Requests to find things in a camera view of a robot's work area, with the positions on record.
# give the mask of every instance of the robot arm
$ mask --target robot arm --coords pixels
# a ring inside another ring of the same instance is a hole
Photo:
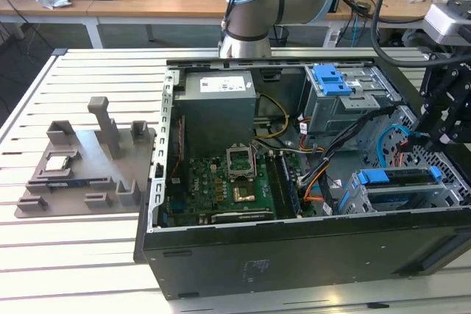
[[[275,24],[305,24],[322,17],[332,0],[234,0],[225,21],[221,58],[271,57],[268,33]]]

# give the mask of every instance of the white label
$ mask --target white label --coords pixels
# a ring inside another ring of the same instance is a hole
[[[358,86],[358,87],[361,87],[361,83],[360,83],[360,82],[358,82],[357,80],[353,80],[353,81],[346,81],[346,82],[345,82],[345,84],[346,84],[347,86],[350,86],[350,87],[352,87],[352,86]]]
[[[306,123],[300,123],[300,131],[303,135],[308,134],[308,125]]]
[[[199,82],[201,92],[245,91],[242,76],[203,77]]]
[[[330,207],[329,205],[327,205],[326,203],[324,203],[322,205],[322,209],[324,210],[324,212],[327,214],[327,215],[332,215],[332,207]]]
[[[337,188],[341,188],[341,180],[340,179],[334,180],[333,184],[330,186],[330,189],[337,189]]]
[[[49,183],[48,187],[66,187],[68,186],[67,183]]]

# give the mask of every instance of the power supply label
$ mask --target power supply label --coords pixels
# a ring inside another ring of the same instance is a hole
[[[201,92],[245,91],[242,76],[203,77],[199,82]]]

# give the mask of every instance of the computer case side panel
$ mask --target computer case side panel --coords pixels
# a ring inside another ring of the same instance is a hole
[[[146,234],[168,300],[421,276],[471,246],[471,211],[200,227]]]

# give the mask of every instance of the metal table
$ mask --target metal table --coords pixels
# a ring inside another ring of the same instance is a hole
[[[275,55],[335,57],[371,49],[282,49]],[[423,56],[390,49],[400,59]],[[147,265],[134,265],[138,214],[17,219],[24,192],[48,139],[51,121],[68,119],[75,129],[94,129],[87,112],[91,96],[107,96],[118,125],[159,121],[166,59],[215,57],[208,49],[69,50],[53,56],[0,129],[0,313],[152,313],[194,310],[241,313],[369,311],[367,303],[390,305],[387,313],[471,311],[471,252],[439,273],[415,279],[331,285],[271,293],[167,302]],[[416,85],[423,70],[405,71]],[[316,266],[308,261],[303,266]]]

